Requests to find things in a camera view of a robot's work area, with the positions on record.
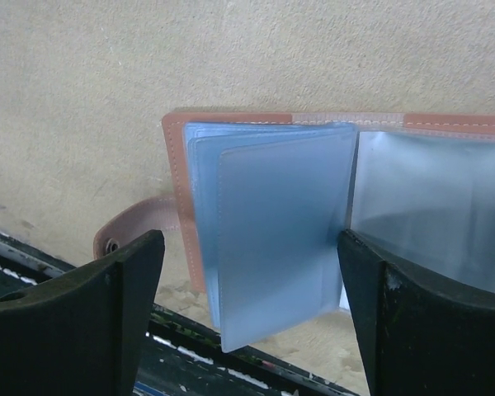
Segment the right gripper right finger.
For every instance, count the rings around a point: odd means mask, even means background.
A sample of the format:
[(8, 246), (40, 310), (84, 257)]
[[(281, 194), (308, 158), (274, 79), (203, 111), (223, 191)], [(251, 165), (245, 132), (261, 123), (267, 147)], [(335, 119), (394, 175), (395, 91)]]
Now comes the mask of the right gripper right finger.
[(351, 230), (337, 252), (370, 394), (495, 395), (494, 293)]

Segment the pink leather card holder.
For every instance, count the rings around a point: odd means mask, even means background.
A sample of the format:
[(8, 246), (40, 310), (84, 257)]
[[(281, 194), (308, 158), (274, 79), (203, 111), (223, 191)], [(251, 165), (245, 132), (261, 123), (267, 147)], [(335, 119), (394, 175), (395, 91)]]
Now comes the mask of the pink leather card holder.
[(345, 229), (495, 293), (495, 115), (173, 112), (162, 128), (173, 195), (118, 214), (93, 251), (179, 229), (226, 352), (348, 307)]

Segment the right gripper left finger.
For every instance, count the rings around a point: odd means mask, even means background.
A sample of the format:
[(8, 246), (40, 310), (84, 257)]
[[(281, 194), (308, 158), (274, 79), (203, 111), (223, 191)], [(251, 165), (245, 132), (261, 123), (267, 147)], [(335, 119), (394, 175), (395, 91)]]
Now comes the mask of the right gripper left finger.
[(130, 395), (165, 242), (107, 256), (0, 298), (0, 395)]

